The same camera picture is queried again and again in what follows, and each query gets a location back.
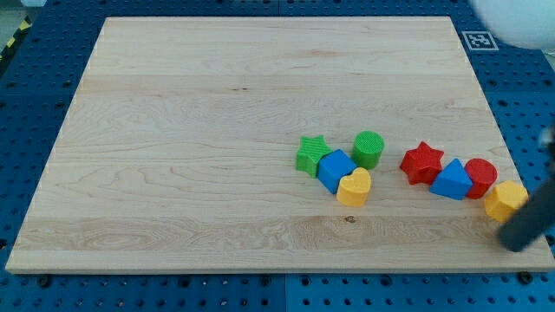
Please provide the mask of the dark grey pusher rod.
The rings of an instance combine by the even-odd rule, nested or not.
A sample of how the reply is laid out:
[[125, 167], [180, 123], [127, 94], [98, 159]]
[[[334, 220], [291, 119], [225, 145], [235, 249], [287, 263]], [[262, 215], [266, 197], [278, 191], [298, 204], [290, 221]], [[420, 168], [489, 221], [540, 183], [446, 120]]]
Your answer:
[[521, 252], [554, 226], [554, 125], [542, 131], [539, 141], [551, 158], [549, 176], [497, 231], [500, 244], [512, 252]]

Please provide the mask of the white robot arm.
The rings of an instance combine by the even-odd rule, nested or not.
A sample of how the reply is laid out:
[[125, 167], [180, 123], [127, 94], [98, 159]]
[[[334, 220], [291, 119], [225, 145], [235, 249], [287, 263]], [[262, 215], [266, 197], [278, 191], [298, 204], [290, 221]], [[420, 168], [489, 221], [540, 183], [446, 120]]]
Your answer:
[[[470, 0], [481, 23], [503, 43], [520, 49], [554, 47], [554, 0]], [[521, 252], [554, 226], [554, 164], [549, 177], [497, 232], [500, 244]]]

